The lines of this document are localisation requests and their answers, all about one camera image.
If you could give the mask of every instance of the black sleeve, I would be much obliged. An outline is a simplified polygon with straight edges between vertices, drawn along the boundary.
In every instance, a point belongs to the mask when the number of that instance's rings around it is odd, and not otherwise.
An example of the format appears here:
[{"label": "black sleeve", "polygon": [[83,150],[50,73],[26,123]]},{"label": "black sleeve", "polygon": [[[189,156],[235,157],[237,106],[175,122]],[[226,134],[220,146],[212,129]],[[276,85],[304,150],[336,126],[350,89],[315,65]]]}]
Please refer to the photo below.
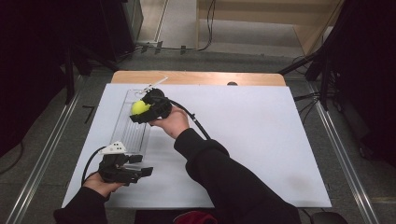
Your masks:
[{"label": "black sleeve", "polygon": [[217,141],[204,140],[194,129],[188,129],[177,138],[175,149],[187,159],[190,177],[207,190],[222,222],[301,223],[294,206],[231,159]]},{"label": "black sleeve", "polygon": [[53,216],[58,224],[107,223],[106,199],[93,189],[82,187],[65,207],[55,210]]}]

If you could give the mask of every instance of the white table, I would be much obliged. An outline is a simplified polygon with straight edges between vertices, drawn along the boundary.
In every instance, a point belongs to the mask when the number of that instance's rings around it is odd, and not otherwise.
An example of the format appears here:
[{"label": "white table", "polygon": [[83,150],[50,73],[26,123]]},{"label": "white table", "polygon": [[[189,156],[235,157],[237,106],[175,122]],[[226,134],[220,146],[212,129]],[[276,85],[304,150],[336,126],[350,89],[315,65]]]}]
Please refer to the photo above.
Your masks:
[{"label": "white table", "polygon": [[[64,198],[80,188],[84,166],[99,147],[110,144],[123,99],[142,84],[107,84]],[[184,105],[231,157],[253,171],[286,202],[297,207],[330,207],[318,166],[288,87],[160,85],[165,95]],[[186,160],[163,130],[150,130],[143,167],[153,174],[111,194],[106,206],[133,209],[211,207],[204,188],[192,181]],[[96,156],[88,174],[98,169]]]}]

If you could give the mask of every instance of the transparent plastic box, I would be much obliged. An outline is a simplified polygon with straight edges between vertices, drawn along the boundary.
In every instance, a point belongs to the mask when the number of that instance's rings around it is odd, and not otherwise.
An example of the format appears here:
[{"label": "transparent plastic box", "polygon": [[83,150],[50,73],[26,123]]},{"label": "transparent plastic box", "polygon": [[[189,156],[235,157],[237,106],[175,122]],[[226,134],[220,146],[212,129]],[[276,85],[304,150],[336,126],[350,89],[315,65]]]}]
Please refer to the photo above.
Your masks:
[{"label": "transparent plastic box", "polygon": [[140,100],[138,97],[137,91],[127,91],[110,144],[121,141],[127,149],[127,154],[144,157],[149,141],[150,125],[134,123],[130,119],[131,107],[134,102]]}]

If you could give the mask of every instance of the red object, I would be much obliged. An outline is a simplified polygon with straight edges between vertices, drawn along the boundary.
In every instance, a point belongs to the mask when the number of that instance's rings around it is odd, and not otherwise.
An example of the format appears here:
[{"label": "red object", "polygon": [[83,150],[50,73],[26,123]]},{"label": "red object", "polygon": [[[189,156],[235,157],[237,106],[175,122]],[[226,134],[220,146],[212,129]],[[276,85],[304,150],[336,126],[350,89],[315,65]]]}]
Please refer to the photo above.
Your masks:
[{"label": "red object", "polygon": [[200,211],[190,211],[174,219],[175,224],[218,224],[210,214]]}]

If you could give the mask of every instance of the yellow tennis ball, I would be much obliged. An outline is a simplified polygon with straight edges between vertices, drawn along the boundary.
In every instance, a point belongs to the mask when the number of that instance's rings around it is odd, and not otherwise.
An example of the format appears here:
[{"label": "yellow tennis ball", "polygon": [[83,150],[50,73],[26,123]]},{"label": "yellow tennis ball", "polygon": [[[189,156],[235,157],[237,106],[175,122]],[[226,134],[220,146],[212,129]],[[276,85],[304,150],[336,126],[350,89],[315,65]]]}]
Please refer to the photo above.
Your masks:
[{"label": "yellow tennis ball", "polygon": [[132,105],[131,113],[132,115],[139,115],[149,110],[150,105],[143,101],[136,101]]}]

